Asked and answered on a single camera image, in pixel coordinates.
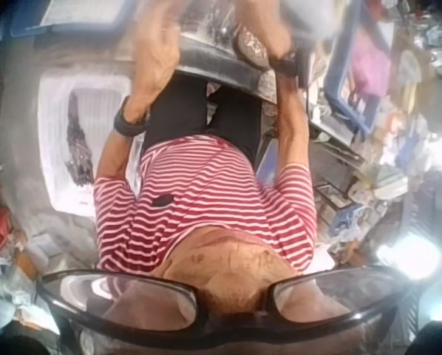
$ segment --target white plastic basket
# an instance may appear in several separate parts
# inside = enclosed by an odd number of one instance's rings
[[[92,151],[94,174],[116,113],[130,93],[131,81],[122,75],[56,73],[42,77],[38,95],[38,139],[41,166],[52,207],[60,212],[94,217],[92,186],[77,186],[65,166],[70,159],[67,143],[68,103],[71,92],[78,98],[80,126]],[[137,166],[142,138],[132,147],[126,177],[134,191],[140,186]]]

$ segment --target red and white striped shirt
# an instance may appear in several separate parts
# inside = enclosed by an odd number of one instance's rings
[[[263,186],[236,147],[195,135],[149,149],[140,173],[138,196],[125,180],[96,181],[99,268],[148,274],[203,226],[256,235],[296,270],[309,266],[316,210],[307,167],[288,166]]]

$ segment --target black eyeglass frame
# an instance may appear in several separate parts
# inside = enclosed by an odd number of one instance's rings
[[[357,311],[318,322],[306,323],[292,322],[280,314],[274,299],[275,288],[292,282],[304,283],[314,280],[323,274],[334,274],[357,268],[323,271],[274,283],[266,291],[263,307],[260,312],[256,312],[255,315],[234,315],[233,319],[236,322],[231,323],[231,326],[226,325],[229,321],[225,320],[223,322],[224,317],[216,317],[210,314],[206,304],[200,299],[197,288],[171,280],[111,271],[71,270],[45,275],[38,280],[36,287],[38,295],[49,304],[52,311],[99,334],[147,348],[195,351],[215,348],[233,342],[263,342],[272,345],[284,345],[325,337],[336,332],[354,328],[380,314],[385,314],[396,307],[398,302],[410,290],[411,280],[393,268],[385,266],[366,266],[363,268],[371,271],[393,273],[404,281],[402,289]],[[157,281],[157,284],[162,284],[169,288],[172,288],[170,285],[176,286],[177,291],[180,291],[180,289],[187,291],[194,297],[197,309],[196,318],[189,327],[179,331],[146,331],[117,324],[82,311],[63,298],[56,297],[56,295],[45,288],[46,283],[55,281],[58,278],[78,276],[79,274],[110,277],[124,276],[131,277],[133,280]],[[54,301],[59,302],[64,307],[55,304]]]

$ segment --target black watch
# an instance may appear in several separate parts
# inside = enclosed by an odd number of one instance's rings
[[[124,99],[122,106],[120,107],[118,113],[115,117],[114,128],[117,133],[123,135],[124,137],[136,137],[141,135],[149,128],[149,122],[146,120],[149,113],[147,112],[144,115],[144,123],[143,124],[131,124],[124,119],[124,107],[126,106],[127,101],[129,100],[129,96]]]
[[[292,38],[290,52],[280,59],[269,58],[269,64],[273,70],[289,78],[298,77],[299,87],[307,89],[310,74],[310,56],[313,48],[313,46],[301,45],[295,38]]]
[[[296,40],[292,38],[292,47],[290,51],[280,59],[269,58],[268,62],[271,68],[276,72],[280,72],[289,78],[295,78],[299,75],[299,62],[298,62],[298,45]]]

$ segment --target black pants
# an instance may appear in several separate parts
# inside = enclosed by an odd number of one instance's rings
[[[210,134],[237,147],[254,164],[260,142],[262,101],[230,87],[221,87],[209,100],[217,104],[207,124],[207,81],[175,74],[151,108],[143,151],[189,135]]]

